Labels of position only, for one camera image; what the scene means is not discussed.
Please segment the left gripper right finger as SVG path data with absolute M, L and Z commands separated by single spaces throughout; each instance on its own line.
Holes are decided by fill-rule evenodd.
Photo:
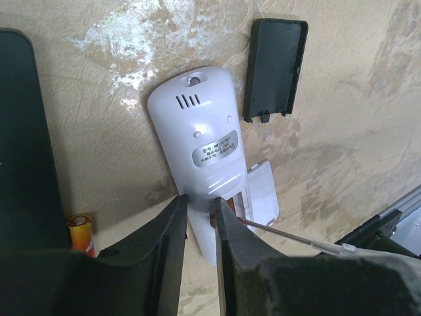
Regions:
M 419 315 L 420 260 L 317 242 L 321 253 L 288 257 L 215 201 L 222 315 Z

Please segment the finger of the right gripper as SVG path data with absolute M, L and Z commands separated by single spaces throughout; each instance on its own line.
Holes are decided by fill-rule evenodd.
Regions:
M 409 257 L 416 254 L 391 239 L 392 233 L 397 231 L 397 223 L 401 218 L 400 210 L 392 210 L 387 215 L 375 215 L 352 232 L 348 233 L 335 244 L 350 244 L 366 250 L 398 253 Z

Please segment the black remote control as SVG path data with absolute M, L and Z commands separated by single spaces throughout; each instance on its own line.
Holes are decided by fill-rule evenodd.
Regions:
M 70 241 L 29 38 L 1 29 L 1 251 Z

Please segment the white battery cover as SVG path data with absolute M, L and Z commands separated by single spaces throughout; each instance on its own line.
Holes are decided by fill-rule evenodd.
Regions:
M 254 164 L 247 176 L 251 210 L 246 219 L 263 226 L 272 226 L 280 209 L 270 162 Z

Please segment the white remote control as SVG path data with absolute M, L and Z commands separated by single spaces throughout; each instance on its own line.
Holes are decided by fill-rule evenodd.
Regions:
M 147 109 L 199 249 L 216 265 L 215 199 L 238 215 L 253 210 L 232 76 L 221 66 L 185 72 L 157 87 Z

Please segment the black battery cover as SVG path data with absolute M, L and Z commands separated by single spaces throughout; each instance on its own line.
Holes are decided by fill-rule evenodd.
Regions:
M 243 119 L 270 121 L 293 111 L 309 25 L 304 20 L 259 18 L 251 25 Z

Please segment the red orange battery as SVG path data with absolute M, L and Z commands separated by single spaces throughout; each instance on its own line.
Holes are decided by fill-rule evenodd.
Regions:
M 68 219 L 66 225 L 70 233 L 72 249 L 95 257 L 91 217 L 85 214 L 74 215 Z

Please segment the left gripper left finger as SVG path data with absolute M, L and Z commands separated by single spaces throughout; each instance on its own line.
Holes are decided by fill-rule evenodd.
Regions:
M 187 198 L 103 249 L 1 256 L 2 315 L 176 315 L 187 229 Z

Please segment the clear handle screwdriver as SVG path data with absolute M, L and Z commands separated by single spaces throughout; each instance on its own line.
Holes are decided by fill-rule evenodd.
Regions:
M 317 240 L 309 240 L 306 238 L 302 238 L 300 236 L 290 234 L 288 232 L 277 230 L 275 228 L 271 228 L 271 227 L 253 222 L 253 221 L 249 221 L 247 219 L 243 219 L 241 217 L 238 217 L 237 219 L 243 224 L 246 224 L 247 226 L 252 226 L 254 228 L 261 229 L 265 232 L 269 232 L 271 234 L 275 234 L 275 235 L 287 238 L 289 240 L 293 240 L 295 242 L 304 244 L 306 246 L 310 246 L 318 251 L 321 251 L 323 253 L 327 253 L 330 255 L 345 256 L 345 255 L 355 255 L 358 253 L 357 248 L 349 244 L 337 245 L 337 244 L 331 244 L 328 242 L 321 242 Z

